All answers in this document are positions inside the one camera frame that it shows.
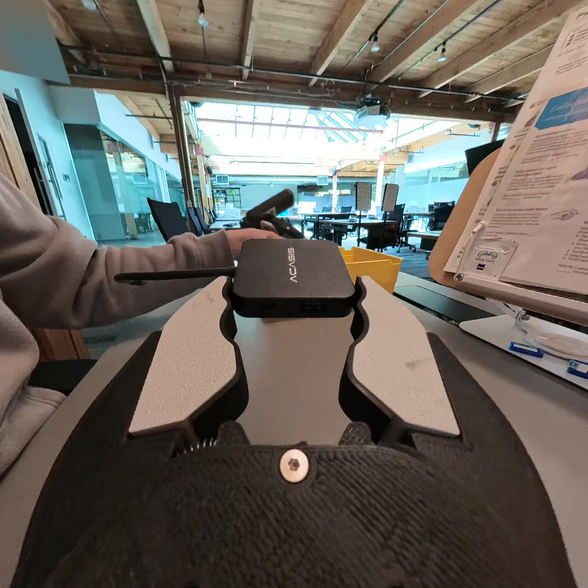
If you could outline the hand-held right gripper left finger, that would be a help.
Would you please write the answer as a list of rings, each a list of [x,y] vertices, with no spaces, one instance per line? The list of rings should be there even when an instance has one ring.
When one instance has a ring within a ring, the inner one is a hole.
[[[211,442],[243,414],[249,391],[230,293],[218,277],[183,304],[160,332],[129,426],[133,437],[179,430]]]

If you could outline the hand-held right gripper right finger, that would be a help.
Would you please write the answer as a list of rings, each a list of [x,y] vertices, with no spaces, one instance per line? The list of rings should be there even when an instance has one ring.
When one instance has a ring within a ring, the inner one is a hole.
[[[375,444],[460,437],[426,329],[371,277],[356,279],[350,332],[339,404],[351,422],[365,424]]]

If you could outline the black usb hub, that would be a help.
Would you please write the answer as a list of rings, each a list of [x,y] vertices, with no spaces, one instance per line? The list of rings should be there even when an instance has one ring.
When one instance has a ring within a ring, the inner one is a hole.
[[[344,318],[355,298],[333,242],[249,239],[241,248],[231,303],[244,318]]]

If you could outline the person's left forearm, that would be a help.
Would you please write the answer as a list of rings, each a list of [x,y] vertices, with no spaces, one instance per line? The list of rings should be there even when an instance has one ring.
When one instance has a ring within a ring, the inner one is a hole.
[[[119,273],[199,270],[233,265],[224,231],[190,233],[151,247],[99,247],[48,217],[1,176],[1,334],[28,328],[83,329],[151,312],[201,287],[199,280],[117,283]]]

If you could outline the person's left hand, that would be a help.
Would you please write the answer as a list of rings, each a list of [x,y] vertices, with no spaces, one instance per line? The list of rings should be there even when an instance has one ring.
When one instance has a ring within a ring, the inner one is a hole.
[[[274,231],[262,229],[232,229],[226,231],[226,238],[234,261],[239,260],[243,244],[250,239],[283,239]]]

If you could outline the black desk pad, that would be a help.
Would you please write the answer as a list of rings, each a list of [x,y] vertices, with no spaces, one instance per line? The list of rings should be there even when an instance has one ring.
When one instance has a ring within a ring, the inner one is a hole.
[[[457,324],[492,318],[495,315],[418,285],[400,286],[394,295],[418,308]]]

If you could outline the dark office desk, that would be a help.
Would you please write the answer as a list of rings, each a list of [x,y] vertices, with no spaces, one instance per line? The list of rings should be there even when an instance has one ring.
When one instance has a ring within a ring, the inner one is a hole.
[[[402,221],[370,219],[368,217],[346,216],[340,213],[302,215],[301,223],[312,224],[312,238],[329,240],[342,246],[350,239],[356,246],[364,244],[367,249],[383,252],[398,244]]]

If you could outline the yellow plastic bin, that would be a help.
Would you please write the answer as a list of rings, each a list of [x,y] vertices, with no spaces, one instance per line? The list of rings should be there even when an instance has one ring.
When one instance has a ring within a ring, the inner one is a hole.
[[[359,247],[340,247],[339,250],[352,281],[356,282],[358,276],[367,276],[387,292],[394,292],[403,261],[401,258]]]

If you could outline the black office chair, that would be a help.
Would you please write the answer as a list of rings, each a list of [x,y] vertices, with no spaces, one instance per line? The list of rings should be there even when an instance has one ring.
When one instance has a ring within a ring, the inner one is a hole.
[[[187,220],[176,202],[161,202],[146,198],[152,217],[165,242],[190,232]]]

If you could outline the clear document stand base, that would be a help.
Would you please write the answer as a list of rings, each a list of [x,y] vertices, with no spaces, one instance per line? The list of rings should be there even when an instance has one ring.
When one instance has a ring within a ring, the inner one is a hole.
[[[502,314],[461,322],[462,331],[587,391],[587,379],[566,372],[569,360],[587,362],[586,326],[525,311],[497,300],[488,299],[488,302],[497,306]],[[511,341],[541,348],[545,356],[538,359],[510,352]]]

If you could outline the lens wipe packet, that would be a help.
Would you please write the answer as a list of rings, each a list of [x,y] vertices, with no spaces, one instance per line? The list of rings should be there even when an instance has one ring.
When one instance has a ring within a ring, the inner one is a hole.
[[[480,238],[470,247],[463,273],[498,280],[518,248],[518,242],[508,238]]]

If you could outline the ceiling projector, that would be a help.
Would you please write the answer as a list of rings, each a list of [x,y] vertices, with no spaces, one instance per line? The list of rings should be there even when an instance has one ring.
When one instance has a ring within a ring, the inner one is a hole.
[[[358,103],[353,116],[353,125],[359,129],[376,130],[384,127],[389,118],[389,107],[381,99],[368,94]]]

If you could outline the person's grey hoodie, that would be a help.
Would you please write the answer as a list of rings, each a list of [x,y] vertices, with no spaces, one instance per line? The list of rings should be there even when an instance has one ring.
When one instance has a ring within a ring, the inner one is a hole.
[[[65,400],[60,392],[29,384],[39,358],[33,335],[1,305],[1,474]]]

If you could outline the printed instruction sheet board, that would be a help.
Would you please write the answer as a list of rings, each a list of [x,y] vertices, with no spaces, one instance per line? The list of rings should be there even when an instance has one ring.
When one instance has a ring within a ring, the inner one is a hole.
[[[518,248],[465,275],[480,238]],[[442,285],[587,326],[587,2],[571,11],[502,147],[464,188],[429,260]]]

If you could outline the dark monitor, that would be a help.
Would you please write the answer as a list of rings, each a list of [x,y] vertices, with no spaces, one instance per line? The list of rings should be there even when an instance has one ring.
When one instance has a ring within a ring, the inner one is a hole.
[[[482,145],[465,150],[468,175],[471,176],[475,168],[491,153],[499,150],[504,139],[483,143]]]

